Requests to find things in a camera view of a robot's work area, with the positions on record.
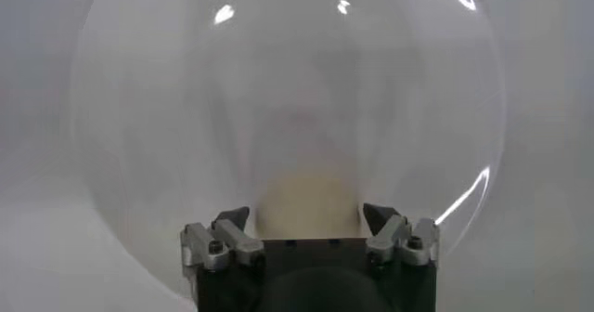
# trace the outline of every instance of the transparent plastic dome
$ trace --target transparent plastic dome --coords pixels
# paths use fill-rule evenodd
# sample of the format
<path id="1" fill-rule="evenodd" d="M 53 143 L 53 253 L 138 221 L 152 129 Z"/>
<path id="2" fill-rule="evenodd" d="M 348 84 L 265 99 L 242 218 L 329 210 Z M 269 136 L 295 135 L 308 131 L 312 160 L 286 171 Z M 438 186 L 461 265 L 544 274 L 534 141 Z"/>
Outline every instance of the transparent plastic dome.
<path id="1" fill-rule="evenodd" d="M 451 253 L 497 171 L 502 89 L 475 0 L 95 0 L 72 134 L 113 233 L 187 294 L 183 225 L 286 182 L 435 218 Z"/>

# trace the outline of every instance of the screw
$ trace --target screw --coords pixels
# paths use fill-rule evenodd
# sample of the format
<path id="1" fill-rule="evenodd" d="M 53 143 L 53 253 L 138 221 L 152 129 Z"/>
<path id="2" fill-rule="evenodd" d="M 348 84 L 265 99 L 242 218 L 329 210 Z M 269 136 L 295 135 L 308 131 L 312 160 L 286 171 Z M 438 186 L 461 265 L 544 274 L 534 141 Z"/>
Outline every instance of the screw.
<path id="1" fill-rule="evenodd" d="M 407 246 L 413 250 L 421 250 L 423 249 L 423 240 L 420 239 L 418 236 L 412 236 L 408 239 Z"/>
<path id="2" fill-rule="evenodd" d="M 220 254 L 223 251 L 223 243 L 219 240 L 211 240 L 208 243 L 208 254 Z"/>

